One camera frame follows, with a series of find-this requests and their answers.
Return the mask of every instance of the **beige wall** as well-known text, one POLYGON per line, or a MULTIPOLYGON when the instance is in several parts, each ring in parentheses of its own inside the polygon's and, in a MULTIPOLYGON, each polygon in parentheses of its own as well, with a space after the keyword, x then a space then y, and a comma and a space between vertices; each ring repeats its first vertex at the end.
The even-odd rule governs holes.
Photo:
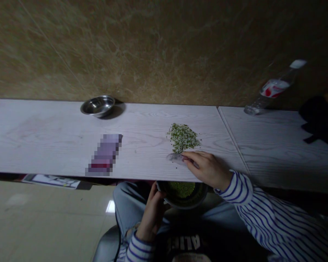
POLYGON ((275 107, 328 88, 328 1, 0 0, 0 98, 243 106, 297 58, 275 107))

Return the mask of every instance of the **dark bowl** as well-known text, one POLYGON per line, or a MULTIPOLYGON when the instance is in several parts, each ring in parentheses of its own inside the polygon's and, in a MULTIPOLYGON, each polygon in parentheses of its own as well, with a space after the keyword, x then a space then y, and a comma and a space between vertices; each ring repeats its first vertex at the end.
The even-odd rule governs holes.
POLYGON ((208 193, 208 186, 204 183, 195 183, 193 192, 185 198, 179 198, 170 190, 168 181, 157 181, 159 191, 165 192, 165 201, 178 209, 192 209, 199 206, 208 193))

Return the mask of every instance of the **jeans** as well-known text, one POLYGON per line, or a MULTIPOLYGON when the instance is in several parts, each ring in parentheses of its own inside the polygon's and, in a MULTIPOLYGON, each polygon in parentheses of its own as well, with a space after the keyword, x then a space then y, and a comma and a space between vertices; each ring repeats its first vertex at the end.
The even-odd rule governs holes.
MULTIPOLYGON (((128 229, 141 222, 149 192, 150 186, 144 182, 122 182, 114 189, 113 199, 116 207, 116 216, 123 238, 128 229)), ((164 215, 158 234, 167 231, 177 221, 178 219, 175 219, 175 217, 170 219, 164 215)), ((216 234, 218 229, 248 233, 247 227, 239 217, 234 205, 225 201, 201 216, 194 216, 190 221, 185 219, 185 224, 189 223, 200 225, 205 232, 213 234, 216 234)))

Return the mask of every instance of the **tiled floor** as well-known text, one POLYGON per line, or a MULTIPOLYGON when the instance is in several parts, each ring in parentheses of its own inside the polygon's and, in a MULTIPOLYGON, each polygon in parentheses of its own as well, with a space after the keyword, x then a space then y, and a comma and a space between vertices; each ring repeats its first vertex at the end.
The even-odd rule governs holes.
POLYGON ((116 224, 105 212, 113 189, 0 181, 0 262, 91 261, 101 236, 116 224))

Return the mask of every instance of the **bottle label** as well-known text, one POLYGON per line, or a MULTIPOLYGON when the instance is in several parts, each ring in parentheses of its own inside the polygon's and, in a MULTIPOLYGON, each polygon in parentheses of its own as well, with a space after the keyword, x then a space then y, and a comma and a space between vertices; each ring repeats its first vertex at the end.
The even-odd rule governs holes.
POLYGON ((260 94, 268 98, 276 98, 289 87, 289 84, 280 80, 269 80, 260 90, 260 94))

